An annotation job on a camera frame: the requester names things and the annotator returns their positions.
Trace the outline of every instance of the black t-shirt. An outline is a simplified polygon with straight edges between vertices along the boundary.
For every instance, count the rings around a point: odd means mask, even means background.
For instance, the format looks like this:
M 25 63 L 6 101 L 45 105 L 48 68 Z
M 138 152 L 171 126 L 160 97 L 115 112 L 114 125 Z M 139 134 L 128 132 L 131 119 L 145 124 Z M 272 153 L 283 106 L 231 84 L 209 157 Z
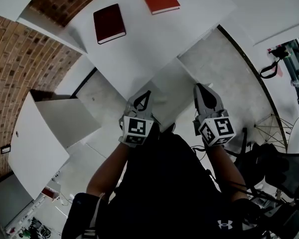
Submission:
M 151 132 L 131 153 L 109 204 L 76 195 L 62 238 L 254 238 L 254 208 L 247 199 L 225 199 L 179 135 Z

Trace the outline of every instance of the floor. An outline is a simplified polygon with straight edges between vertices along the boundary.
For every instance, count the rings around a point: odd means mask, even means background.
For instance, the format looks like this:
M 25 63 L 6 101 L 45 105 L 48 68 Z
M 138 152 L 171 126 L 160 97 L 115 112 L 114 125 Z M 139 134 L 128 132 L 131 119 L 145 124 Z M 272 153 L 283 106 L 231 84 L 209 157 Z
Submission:
M 270 104 L 261 86 L 231 43 L 218 31 L 213 31 L 205 40 L 200 40 L 179 57 L 189 74 L 197 81 L 212 83 L 213 90 L 222 98 L 224 107 L 233 121 L 237 136 L 226 148 L 239 152 L 242 141 L 242 128 L 248 129 L 248 141 L 262 144 L 263 137 L 254 128 L 254 124 L 272 113 Z M 77 97 L 101 125 L 84 145 L 74 147 L 73 155 L 61 169 L 57 180 L 66 198 L 85 190 L 94 171 L 112 153 L 119 144 L 121 136 L 118 119 L 122 116 L 126 101 L 107 82 L 100 72 L 96 72 L 79 91 Z M 202 145 L 201 137 L 195 136 L 192 121 L 195 108 L 192 103 L 176 120 L 174 133 L 179 134 L 190 146 Z M 201 160 L 206 169 L 212 170 L 207 157 Z M 47 226 L 61 231 L 66 221 L 69 207 L 47 201 L 37 218 Z

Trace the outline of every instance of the person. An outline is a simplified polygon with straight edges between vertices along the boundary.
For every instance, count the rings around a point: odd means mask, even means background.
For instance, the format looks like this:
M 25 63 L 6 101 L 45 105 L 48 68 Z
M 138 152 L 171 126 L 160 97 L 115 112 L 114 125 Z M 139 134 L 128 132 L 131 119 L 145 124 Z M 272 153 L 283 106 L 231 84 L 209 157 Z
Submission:
M 120 143 L 75 196 L 62 238 L 254 238 L 243 177 L 222 146 L 206 153 L 221 192 L 189 145 L 156 123 L 143 145 Z

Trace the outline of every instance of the chair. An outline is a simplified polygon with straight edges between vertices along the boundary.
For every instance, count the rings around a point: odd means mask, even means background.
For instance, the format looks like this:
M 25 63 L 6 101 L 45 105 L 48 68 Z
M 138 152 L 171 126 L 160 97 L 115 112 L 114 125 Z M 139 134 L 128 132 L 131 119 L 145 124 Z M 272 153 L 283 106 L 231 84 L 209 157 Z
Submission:
M 242 151 L 228 154 L 237 157 L 234 162 L 242 174 L 246 186 L 254 191 L 254 186 L 265 178 L 266 182 L 280 190 L 288 197 L 299 199 L 299 154 L 280 153 L 272 144 L 254 144 L 246 151 L 247 129 L 243 129 Z

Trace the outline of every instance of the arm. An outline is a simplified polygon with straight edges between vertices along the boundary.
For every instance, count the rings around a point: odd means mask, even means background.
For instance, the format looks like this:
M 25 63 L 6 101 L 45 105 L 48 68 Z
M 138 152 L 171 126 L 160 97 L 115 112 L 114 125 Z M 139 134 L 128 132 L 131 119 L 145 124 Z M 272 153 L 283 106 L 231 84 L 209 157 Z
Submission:
M 206 153 L 214 168 L 215 176 L 220 182 L 219 187 L 221 191 L 230 198 L 231 202 L 241 198 L 247 198 L 245 193 L 235 190 L 235 188 L 238 188 L 246 191 L 245 187 L 230 183 L 231 181 L 244 185 L 245 181 L 223 147 L 209 147 Z
M 86 193 L 97 197 L 105 193 L 103 199 L 108 199 L 120 179 L 129 152 L 130 147 L 120 143 L 95 172 L 88 184 Z

